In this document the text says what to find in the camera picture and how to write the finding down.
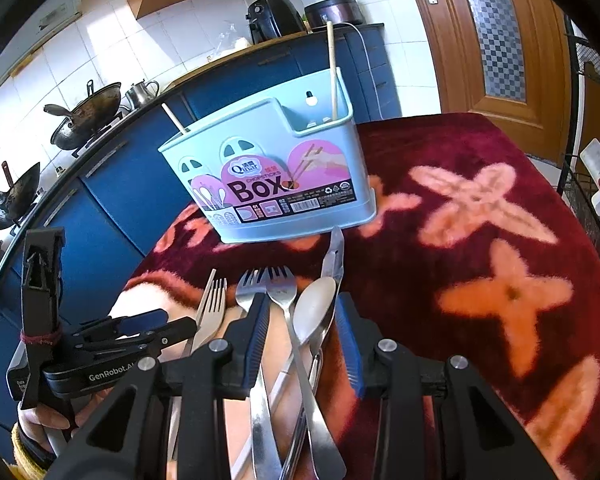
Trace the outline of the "left hand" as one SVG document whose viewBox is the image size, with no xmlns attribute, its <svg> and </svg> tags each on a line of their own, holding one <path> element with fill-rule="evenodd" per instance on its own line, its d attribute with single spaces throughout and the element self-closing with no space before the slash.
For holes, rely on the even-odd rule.
<svg viewBox="0 0 600 480">
<path fill-rule="evenodd" d="M 74 423 L 81 428 L 91 417 L 91 414 L 98 408 L 99 404 L 106 399 L 106 396 L 112 391 L 111 388 L 100 390 L 93 393 L 87 404 L 74 415 Z M 26 442 L 36 444 L 45 452 L 53 452 L 50 441 L 47 439 L 46 432 L 49 429 L 66 430 L 71 426 L 71 422 L 61 415 L 58 411 L 44 404 L 38 404 L 35 408 L 23 408 L 21 403 L 17 404 L 18 429 Z"/>
</svg>

